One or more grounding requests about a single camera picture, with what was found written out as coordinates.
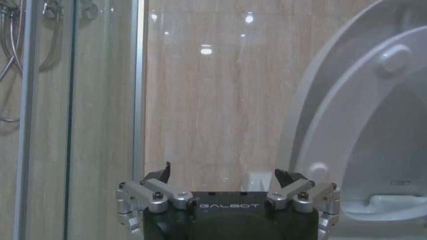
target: toilet lid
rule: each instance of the toilet lid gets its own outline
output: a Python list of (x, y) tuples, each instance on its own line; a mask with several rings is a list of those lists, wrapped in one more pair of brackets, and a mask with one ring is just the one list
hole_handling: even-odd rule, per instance
[[(427, 26), (393, 37), (357, 61), (334, 84), (317, 109), (298, 155), (295, 170), (309, 179), (343, 184), (357, 142), (381, 105), (397, 88), (407, 86), (406, 82), (414, 84), (414, 78), (427, 84), (426, 43)], [(389, 119), (383, 121), (378, 124), (386, 125)], [(390, 165), (385, 165), (382, 170), (389, 169)]]
[(306, 133), (334, 84), (367, 52), (387, 39), (427, 25), (427, 1), (382, 0), (367, 7), (337, 32), (307, 68), (286, 118), (279, 169), (295, 171)]
[(397, 200), (382, 196), (427, 203), (426, 11), (425, 0), (369, 7), (323, 47), (295, 93), (278, 167), (337, 183), (343, 205)]

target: shower enclosure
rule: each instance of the shower enclosure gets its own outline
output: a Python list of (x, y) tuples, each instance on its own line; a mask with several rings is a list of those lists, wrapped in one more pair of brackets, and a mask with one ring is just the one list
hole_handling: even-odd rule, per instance
[(275, 167), (313, 56), (374, 0), (0, 0), (0, 238), (131, 239), (118, 184)]

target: toilet bowl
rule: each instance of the toilet bowl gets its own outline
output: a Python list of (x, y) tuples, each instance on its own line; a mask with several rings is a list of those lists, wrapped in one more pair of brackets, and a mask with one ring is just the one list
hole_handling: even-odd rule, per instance
[(427, 239), (426, 13), (426, 0), (373, 4), (295, 93), (278, 168), (337, 183), (337, 239)]

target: marble tile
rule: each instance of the marble tile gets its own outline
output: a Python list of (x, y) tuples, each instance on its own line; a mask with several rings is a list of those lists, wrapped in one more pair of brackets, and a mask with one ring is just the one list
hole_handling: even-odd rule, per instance
[(171, 161), (171, 182), (182, 187), (239, 190), (246, 171), (273, 170), (306, 68), (370, 2), (152, 2), (146, 172)]

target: shower hose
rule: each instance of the shower hose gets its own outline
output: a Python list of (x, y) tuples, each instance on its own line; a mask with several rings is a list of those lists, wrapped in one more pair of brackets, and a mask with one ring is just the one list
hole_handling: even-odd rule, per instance
[[(54, 26), (54, 34), (52, 34), (52, 42), (50, 51), (44, 61), (39, 66), (39, 70), (47, 71), (54, 67), (54, 56), (58, 47), (59, 41), (59, 32), (60, 32), (60, 23), (62, 23), (62, 13), (63, 7), (59, 2), (54, 2), (56, 11), (51, 11), (54, 13), (55, 18), (55, 26)], [(11, 0), (0, 0), (0, 46), (3, 49), (3, 53), (6, 55), (7, 64), (0, 70), (0, 84), (6, 79), (12, 66), (15, 66), (20, 76), (23, 77), (23, 63), (20, 60), (20, 51), (22, 51), (22, 43), (23, 43), (23, 28), (24, 28), (24, 20), (26, 20), (26, 10), (24, 10), (26, 0), (19, 1), (19, 5), (16, 5)], [(48, 2), (44, 2), (43, 15), (48, 12)], [(19, 123), (19, 118), (6, 117), (0, 115), (0, 122), (6, 123)]]

